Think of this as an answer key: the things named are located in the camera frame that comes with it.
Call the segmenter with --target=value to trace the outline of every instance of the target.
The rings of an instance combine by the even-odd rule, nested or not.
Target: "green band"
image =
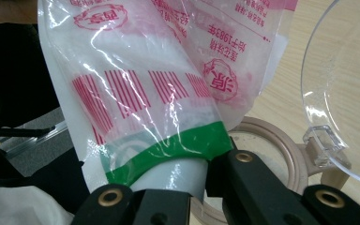
[[[106,172],[109,183],[131,186],[145,172],[174,158],[211,160],[233,148],[222,122],[196,127],[150,146],[125,165]]]

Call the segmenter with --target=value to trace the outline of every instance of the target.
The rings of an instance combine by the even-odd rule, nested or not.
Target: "clear plastic bag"
[[[39,32],[90,189],[131,186],[176,158],[203,171],[232,148],[203,77],[152,2],[39,1]]]
[[[274,76],[297,0],[153,2],[235,128]]]
[[[206,161],[232,149],[226,130],[274,74],[290,2],[39,0],[42,49],[89,189],[201,198]]]

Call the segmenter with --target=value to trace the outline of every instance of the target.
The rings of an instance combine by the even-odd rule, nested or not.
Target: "white cloth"
[[[37,187],[0,187],[0,224],[67,225],[73,217]]]

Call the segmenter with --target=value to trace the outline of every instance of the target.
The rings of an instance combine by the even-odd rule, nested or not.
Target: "transparent plastic container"
[[[323,153],[360,180],[360,1],[337,0],[311,36],[302,70],[302,98]]]

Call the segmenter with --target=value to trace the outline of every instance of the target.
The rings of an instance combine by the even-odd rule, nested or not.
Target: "pink logo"
[[[128,20],[128,12],[120,5],[91,7],[74,17],[75,24],[88,30],[113,30]]]
[[[221,59],[204,65],[203,76],[214,99],[226,101],[238,92],[238,82],[230,66]]]

